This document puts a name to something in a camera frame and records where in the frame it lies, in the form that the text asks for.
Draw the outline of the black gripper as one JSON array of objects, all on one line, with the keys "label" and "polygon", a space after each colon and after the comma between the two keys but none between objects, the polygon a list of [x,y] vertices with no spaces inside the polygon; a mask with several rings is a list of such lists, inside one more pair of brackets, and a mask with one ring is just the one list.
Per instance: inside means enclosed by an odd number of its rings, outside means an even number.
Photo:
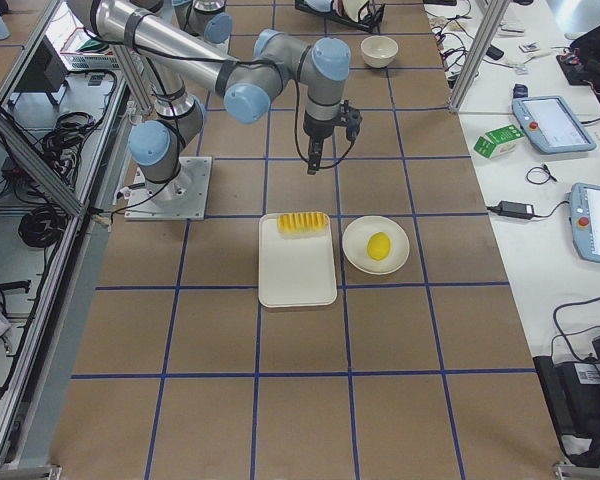
[{"label": "black gripper", "polygon": [[345,129],[346,139],[349,147],[340,157],[344,160],[356,143],[362,124],[362,113],[352,107],[348,100],[344,100],[339,106],[334,117],[321,120],[305,111],[303,118],[303,130],[309,138],[307,173],[316,174],[320,170],[324,140],[331,137],[336,127]]}]

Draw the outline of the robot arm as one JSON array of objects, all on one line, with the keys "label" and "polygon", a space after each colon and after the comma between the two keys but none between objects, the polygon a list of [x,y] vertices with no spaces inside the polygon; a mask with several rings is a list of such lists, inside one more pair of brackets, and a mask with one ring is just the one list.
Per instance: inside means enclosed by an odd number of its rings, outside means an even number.
[{"label": "robot arm", "polygon": [[221,0],[178,0],[172,6],[181,30],[212,43],[227,41],[233,30],[233,18]]},{"label": "robot arm", "polygon": [[349,142],[360,131],[360,112],[344,100],[351,53],[335,38],[310,45],[286,33],[263,30],[246,62],[177,29],[159,16],[128,1],[71,1],[72,13],[106,42],[121,42],[170,73],[182,74],[222,97],[236,120],[257,121],[289,81],[307,88],[303,129],[309,138],[304,161],[310,175],[322,165],[322,148],[335,128],[343,127]]}]

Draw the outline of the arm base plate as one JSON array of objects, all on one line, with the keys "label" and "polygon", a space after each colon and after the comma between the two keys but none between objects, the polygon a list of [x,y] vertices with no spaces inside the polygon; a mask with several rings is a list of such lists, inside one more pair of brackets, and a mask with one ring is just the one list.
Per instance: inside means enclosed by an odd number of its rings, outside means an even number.
[{"label": "arm base plate", "polygon": [[179,174],[166,185],[147,182],[136,168],[135,183],[142,186],[125,195],[126,219],[133,221],[203,220],[212,169],[211,157],[181,156]]}]

